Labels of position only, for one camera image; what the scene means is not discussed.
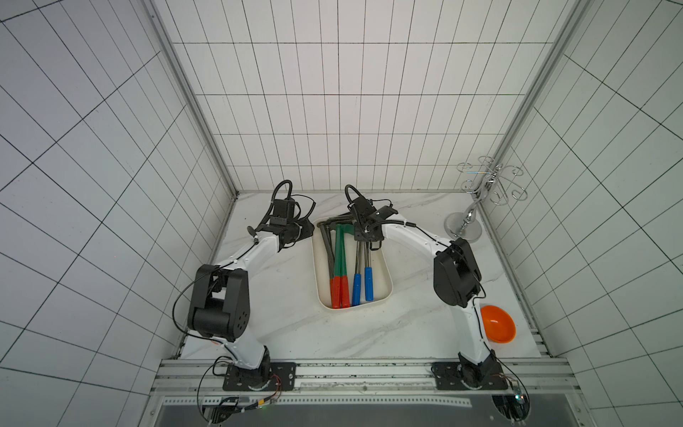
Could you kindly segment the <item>grey speckled hoe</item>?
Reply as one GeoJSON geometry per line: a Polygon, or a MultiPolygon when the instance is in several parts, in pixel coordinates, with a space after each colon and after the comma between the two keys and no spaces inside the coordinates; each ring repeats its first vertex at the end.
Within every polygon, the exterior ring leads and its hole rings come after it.
{"type": "Polygon", "coordinates": [[[331,232],[332,228],[334,228],[338,224],[350,225],[350,218],[340,219],[339,217],[334,217],[332,219],[324,220],[318,223],[318,228],[321,232],[325,251],[327,252],[327,263],[330,279],[334,278],[334,248],[332,244],[331,232]]]}

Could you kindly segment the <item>chrome hoe blue handle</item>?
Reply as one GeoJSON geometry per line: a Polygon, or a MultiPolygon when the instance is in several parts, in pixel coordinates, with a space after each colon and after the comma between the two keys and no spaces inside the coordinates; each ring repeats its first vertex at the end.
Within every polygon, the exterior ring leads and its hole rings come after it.
{"type": "Polygon", "coordinates": [[[361,241],[356,242],[356,259],[355,272],[353,278],[353,288],[351,296],[351,305],[359,306],[361,300],[361,285],[362,285],[362,264],[363,264],[363,245],[361,241]]]}
{"type": "Polygon", "coordinates": [[[371,245],[365,244],[365,299],[367,302],[375,300],[371,245]]]}

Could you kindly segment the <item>green hoe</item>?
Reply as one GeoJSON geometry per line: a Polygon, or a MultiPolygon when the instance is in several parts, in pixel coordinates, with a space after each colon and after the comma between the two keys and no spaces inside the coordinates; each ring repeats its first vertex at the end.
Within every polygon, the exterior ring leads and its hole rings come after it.
{"type": "Polygon", "coordinates": [[[332,296],[332,307],[334,309],[340,309],[342,307],[342,289],[341,289],[341,276],[340,276],[340,266],[341,266],[341,249],[340,245],[343,243],[342,234],[340,231],[340,223],[332,222],[329,226],[330,231],[334,231],[334,268],[333,268],[333,279],[331,285],[331,296],[332,296]]]}
{"type": "Polygon", "coordinates": [[[335,226],[334,277],[331,288],[334,309],[345,309],[351,306],[345,236],[352,232],[353,227],[350,223],[338,222],[335,226]]]}

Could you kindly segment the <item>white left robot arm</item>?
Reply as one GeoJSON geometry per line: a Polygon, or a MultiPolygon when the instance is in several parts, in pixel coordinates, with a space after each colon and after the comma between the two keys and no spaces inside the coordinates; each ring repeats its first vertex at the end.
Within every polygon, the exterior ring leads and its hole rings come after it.
{"type": "Polygon", "coordinates": [[[202,265],[188,284],[192,295],[185,336],[222,344],[231,355],[228,372],[254,389],[266,386],[272,373],[268,348],[248,327],[249,277],[282,250],[310,238],[314,231],[309,217],[316,203],[304,213],[292,190],[291,181],[281,181],[261,222],[247,229],[251,242],[217,265],[202,265]]]}

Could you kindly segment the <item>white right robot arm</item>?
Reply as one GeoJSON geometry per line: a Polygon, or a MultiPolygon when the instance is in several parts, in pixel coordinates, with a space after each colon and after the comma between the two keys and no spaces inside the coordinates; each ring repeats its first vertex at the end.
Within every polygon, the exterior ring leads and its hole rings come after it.
{"type": "Polygon", "coordinates": [[[482,325],[480,299],[482,275],[470,243],[462,238],[447,240],[409,222],[392,204],[377,208],[356,187],[344,188],[351,223],[356,235],[370,244],[397,242],[432,259],[433,290],[451,307],[458,337],[456,377],[465,388],[479,390],[501,371],[482,325]]]}

